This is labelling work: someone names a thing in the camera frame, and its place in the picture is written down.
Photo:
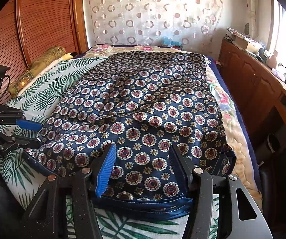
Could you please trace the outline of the navy patterned silk garment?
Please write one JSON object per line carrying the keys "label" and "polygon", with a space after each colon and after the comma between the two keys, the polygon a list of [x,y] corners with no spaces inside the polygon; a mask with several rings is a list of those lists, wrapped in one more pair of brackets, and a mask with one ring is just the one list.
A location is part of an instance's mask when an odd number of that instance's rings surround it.
{"label": "navy patterned silk garment", "polygon": [[41,147],[25,150],[28,162],[42,174],[66,177],[115,146],[96,207],[147,221],[187,215],[192,201],[175,179],[170,147],[211,175],[225,177],[236,164],[208,65],[198,53],[108,57],[67,90],[37,134]]}

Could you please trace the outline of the floral quilt bedspread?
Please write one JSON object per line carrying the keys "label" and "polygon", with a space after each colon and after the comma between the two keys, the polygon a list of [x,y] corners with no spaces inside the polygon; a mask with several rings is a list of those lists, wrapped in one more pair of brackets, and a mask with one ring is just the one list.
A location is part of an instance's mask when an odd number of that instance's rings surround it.
{"label": "floral quilt bedspread", "polygon": [[[84,57],[109,57],[117,53],[130,51],[182,52],[174,48],[159,48],[157,46],[113,47],[111,45],[95,45],[84,54]],[[236,103],[229,95],[215,63],[215,60],[207,56],[206,75],[211,93],[215,97],[223,115],[223,126],[226,131],[227,142],[236,153],[236,166],[232,173],[240,175],[243,185],[247,188],[257,205],[261,206],[262,195],[255,153]]]}

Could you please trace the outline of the gold brown folded blanket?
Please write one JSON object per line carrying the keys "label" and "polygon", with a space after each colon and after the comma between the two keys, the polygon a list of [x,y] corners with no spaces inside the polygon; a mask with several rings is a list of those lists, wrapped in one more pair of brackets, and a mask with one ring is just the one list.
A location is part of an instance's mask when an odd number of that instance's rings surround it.
{"label": "gold brown folded blanket", "polygon": [[11,97],[17,97],[19,92],[23,90],[28,83],[30,83],[54,60],[61,58],[63,55],[65,55],[65,48],[61,46],[54,46],[37,57],[33,62],[31,62],[24,74],[10,83],[8,92],[10,93]]}

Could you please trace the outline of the yellow Pikachu plush toy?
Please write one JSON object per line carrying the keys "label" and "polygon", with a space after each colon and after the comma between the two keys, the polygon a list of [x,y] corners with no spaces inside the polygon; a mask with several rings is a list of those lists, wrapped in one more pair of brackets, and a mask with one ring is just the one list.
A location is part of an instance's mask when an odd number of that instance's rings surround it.
{"label": "yellow Pikachu plush toy", "polygon": [[67,60],[73,59],[77,55],[78,55],[77,52],[67,53],[67,54],[62,56],[62,60],[67,61]]}

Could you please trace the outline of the long wooden cabinet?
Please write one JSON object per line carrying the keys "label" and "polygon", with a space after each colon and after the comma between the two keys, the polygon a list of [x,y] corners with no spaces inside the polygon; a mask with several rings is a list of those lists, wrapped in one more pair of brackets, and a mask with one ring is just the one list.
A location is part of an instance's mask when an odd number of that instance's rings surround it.
{"label": "long wooden cabinet", "polygon": [[257,150],[271,133],[286,147],[286,84],[271,69],[226,39],[219,53],[220,74]]}

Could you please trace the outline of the wooden slatted wardrobe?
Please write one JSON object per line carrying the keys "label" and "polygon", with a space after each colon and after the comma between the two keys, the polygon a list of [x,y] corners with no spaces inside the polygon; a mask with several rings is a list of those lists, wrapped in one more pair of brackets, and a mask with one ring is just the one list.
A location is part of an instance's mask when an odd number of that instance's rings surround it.
{"label": "wooden slatted wardrobe", "polygon": [[88,49],[83,0],[9,0],[0,11],[0,65],[18,79],[53,46],[82,54]]}

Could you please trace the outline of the pink bottle on cabinet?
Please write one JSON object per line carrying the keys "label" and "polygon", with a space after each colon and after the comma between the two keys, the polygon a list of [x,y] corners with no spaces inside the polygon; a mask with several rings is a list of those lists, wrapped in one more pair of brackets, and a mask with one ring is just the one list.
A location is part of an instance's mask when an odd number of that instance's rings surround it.
{"label": "pink bottle on cabinet", "polygon": [[269,68],[276,69],[278,65],[277,56],[278,56],[278,51],[274,50],[273,55],[271,55],[271,57],[267,61],[267,66]]}

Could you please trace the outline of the blue tissue box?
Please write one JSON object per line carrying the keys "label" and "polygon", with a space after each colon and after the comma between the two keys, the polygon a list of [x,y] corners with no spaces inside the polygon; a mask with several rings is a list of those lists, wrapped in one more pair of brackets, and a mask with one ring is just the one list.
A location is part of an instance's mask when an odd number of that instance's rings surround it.
{"label": "blue tissue box", "polygon": [[173,41],[172,39],[170,39],[168,37],[163,37],[162,38],[162,46],[168,47],[168,48],[181,49],[182,48],[182,42]]}

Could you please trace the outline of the cardboard box on cabinet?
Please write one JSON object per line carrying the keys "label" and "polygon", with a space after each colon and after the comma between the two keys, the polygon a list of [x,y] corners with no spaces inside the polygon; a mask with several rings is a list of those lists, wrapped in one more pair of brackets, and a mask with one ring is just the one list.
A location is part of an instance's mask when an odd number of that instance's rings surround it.
{"label": "cardboard box on cabinet", "polygon": [[257,53],[262,48],[262,45],[259,42],[247,37],[243,33],[231,29],[230,27],[227,27],[226,30],[231,34],[232,41],[239,49]]}

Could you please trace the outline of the sheer circle pattern curtain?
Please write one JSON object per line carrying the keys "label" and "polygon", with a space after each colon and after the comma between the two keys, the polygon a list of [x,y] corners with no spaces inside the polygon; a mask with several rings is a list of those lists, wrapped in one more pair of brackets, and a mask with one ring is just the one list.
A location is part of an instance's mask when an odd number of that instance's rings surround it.
{"label": "sheer circle pattern curtain", "polygon": [[222,0],[83,0],[88,41],[94,44],[160,45],[166,38],[184,50],[212,43]]}

